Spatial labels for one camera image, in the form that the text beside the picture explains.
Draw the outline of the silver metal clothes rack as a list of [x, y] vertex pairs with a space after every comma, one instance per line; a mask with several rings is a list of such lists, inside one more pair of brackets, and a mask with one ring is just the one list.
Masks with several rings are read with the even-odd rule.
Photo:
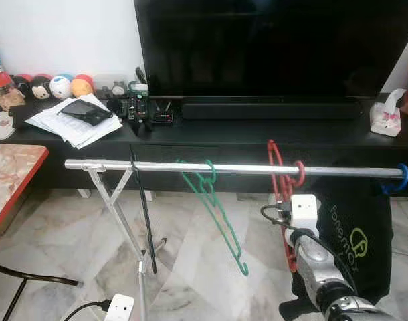
[[[64, 167], [67, 169], [82, 169], [89, 174], [91, 180], [95, 184], [96, 190], [100, 193], [101, 199], [107, 210], [116, 216], [116, 220], [127, 235], [128, 244], [131, 246], [133, 253], [138, 260], [138, 296], [136, 298], [136, 305], [140, 312], [139, 321], [148, 320], [148, 302], [146, 302], [146, 272], [144, 270], [144, 263], [151, 262], [151, 257], [148, 250], [140, 247], [136, 236], [132, 233], [130, 224], [128, 224], [126, 217], [122, 214], [121, 208], [116, 204], [116, 199], [124, 190], [127, 181], [130, 180], [134, 174], [130, 161], [114, 161], [114, 160], [75, 160], [70, 159], [64, 162]], [[136, 167], [139, 171], [157, 171], [157, 172], [173, 172], [181, 173], [187, 171], [191, 173], [201, 173], [202, 175], [210, 175], [209, 165], [206, 163], [154, 163], [154, 162], [136, 162]], [[293, 175], [299, 174], [298, 166], [277, 166], [277, 165], [214, 165], [214, 169], [219, 173], [231, 174], [255, 174], [255, 175]], [[400, 179], [402, 174], [397, 167], [394, 168], [372, 168], [372, 167], [304, 167], [305, 175], [332, 175], [333, 177], [368, 177], [378, 179]], [[289, 230], [284, 241], [289, 244], [288, 238], [290, 236], [290, 218], [283, 220], [282, 218], [274, 218], [271, 220], [273, 224], [280, 225]], [[324, 247], [329, 249], [326, 244], [321, 242]], [[339, 269], [344, 272], [344, 275], [354, 286], [356, 284], [346, 270], [346, 264], [339, 259], [336, 263]]]

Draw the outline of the red plastic clothes hanger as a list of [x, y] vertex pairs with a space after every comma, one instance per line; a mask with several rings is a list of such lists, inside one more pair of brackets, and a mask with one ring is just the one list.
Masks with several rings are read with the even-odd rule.
[[[268, 148], [268, 158], [270, 165], [283, 165], [283, 159], [280, 155], [280, 149], [273, 140], [269, 140], [266, 144]], [[283, 204], [289, 202], [294, 193], [295, 187], [301, 187], [305, 180], [305, 169], [302, 161], [294, 162], [294, 165], [298, 166], [299, 174], [298, 179], [290, 177], [289, 175], [275, 175], [271, 174], [272, 189], [274, 190], [274, 196], [277, 203]], [[290, 272], [296, 272], [296, 254], [294, 250], [284, 242], [284, 250], [286, 250], [286, 261]]]

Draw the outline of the white paper stack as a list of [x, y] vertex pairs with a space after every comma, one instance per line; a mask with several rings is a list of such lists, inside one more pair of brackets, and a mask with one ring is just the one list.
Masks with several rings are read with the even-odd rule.
[[82, 120], [75, 119], [72, 116], [64, 116], [60, 113], [63, 107], [80, 100], [96, 104], [100, 109], [108, 111], [106, 105], [101, 103], [94, 94], [88, 94], [79, 99], [64, 99], [51, 108], [42, 110], [35, 116], [30, 117], [30, 119], [25, 120], [25, 122], [36, 126], [36, 128], [41, 128], [60, 136], [76, 149], [82, 149], [94, 143], [94, 141], [100, 140], [100, 138], [107, 134], [110, 134], [110, 132], [115, 132], [119, 128], [122, 128], [121, 119], [116, 115], [112, 115], [109, 119], [103, 120], [100, 124], [92, 126], [82, 122]]

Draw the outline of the black mouse round plush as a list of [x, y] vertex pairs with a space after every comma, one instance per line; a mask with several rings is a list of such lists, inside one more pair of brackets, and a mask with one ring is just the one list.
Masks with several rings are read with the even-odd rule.
[[50, 89], [50, 82], [52, 77], [49, 74], [36, 74], [32, 80], [31, 92], [36, 99], [48, 99], [52, 96], [52, 91]]

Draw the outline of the marble table with red edge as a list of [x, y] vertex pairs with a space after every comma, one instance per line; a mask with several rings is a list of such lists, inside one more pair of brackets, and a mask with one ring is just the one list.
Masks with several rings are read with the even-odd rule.
[[18, 199], [48, 155], [44, 146], [0, 144], [0, 231], [8, 226]]

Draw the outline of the small black electronic box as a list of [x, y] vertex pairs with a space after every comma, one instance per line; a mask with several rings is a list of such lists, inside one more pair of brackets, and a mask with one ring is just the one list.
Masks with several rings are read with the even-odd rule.
[[174, 112], [171, 110], [171, 99], [153, 99], [151, 122], [154, 124], [173, 124]]

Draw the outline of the black remote control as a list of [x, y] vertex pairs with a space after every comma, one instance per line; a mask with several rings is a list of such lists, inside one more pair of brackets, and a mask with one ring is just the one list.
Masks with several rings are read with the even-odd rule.
[[127, 123], [136, 135], [142, 126], [146, 132], [152, 131], [151, 117], [149, 116], [148, 94], [129, 94], [127, 98]]

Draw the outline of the blue clothes hanger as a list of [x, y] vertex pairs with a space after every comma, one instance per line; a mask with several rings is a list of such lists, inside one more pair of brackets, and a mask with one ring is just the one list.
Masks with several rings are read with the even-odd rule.
[[384, 195], [391, 195], [391, 193], [402, 191], [408, 185], [408, 165], [399, 163], [397, 167], [399, 167], [401, 171], [402, 180], [399, 184], [381, 183], [381, 192], [384, 193]]

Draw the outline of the orange round plush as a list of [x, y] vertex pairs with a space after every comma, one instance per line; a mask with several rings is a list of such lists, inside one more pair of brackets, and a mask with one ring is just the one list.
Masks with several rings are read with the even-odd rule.
[[72, 83], [70, 84], [70, 89], [72, 89], [72, 96], [75, 98], [93, 94], [93, 78], [88, 74], [76, 74], [76, 76], [73, 77]]

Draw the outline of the white pink tissue box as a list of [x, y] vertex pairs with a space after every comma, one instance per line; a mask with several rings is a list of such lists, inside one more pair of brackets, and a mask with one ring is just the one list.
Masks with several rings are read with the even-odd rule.
[[401, 131], [401, 111], [397, 104], [406, 93], [406, 89], [393, 90], [385, 103], [374, 103], [371, 107], [371, 132], [385, 136], [397, 137]]

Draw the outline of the black flat television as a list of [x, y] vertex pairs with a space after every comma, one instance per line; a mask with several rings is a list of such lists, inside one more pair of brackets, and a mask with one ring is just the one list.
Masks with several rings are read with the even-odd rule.
[[152, 94], [370, 97], [408, 43], [408, 0], [134, 0]]

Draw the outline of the green clothes hanger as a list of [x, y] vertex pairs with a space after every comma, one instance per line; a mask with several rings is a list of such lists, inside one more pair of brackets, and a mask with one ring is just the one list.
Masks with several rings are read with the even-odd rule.
[[198, 200], [204, 205], [205, 210], [212, 218], [216, 228], [221, 233], [226, 247], [229, 249], [237, 268], [244, 276], [249, 275], [249, 266], [241, 260], [243, 249], [235, 232], [234, 226], [231, 224], [225, 207], [215, 193], [214, 183], [217, 181], [217, 171], [211, 161], [207, 160], [206, 165], [209, 165], [210, 175], [202, 175], [195, 173], [196, 183], [189, 176], [191, 172], [181, 171], [181, 177], [186, 184], [191, 188]]

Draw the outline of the red black round plush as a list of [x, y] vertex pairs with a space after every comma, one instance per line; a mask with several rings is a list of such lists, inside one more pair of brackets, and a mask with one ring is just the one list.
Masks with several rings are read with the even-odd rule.
[[15, 74], [11, 77], [13, 85], [17, 88], [25, 98], [30, 99], [33, 97], [30, 74]]

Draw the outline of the white blue round plush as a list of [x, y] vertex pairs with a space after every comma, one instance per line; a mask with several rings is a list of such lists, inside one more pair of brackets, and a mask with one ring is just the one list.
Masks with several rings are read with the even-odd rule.
[[69, 74], [58, 74], [50, 80], [50, 91], [57, 99], [72, 97], [72, 77]]

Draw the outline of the black soundbar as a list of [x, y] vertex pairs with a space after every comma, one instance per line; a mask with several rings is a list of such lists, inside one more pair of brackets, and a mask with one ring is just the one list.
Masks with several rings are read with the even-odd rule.
[[254, 103], [187, 99], [181, 104], [185, 120], [347, 120], [357, 118], [362, 107], [345, 103]]

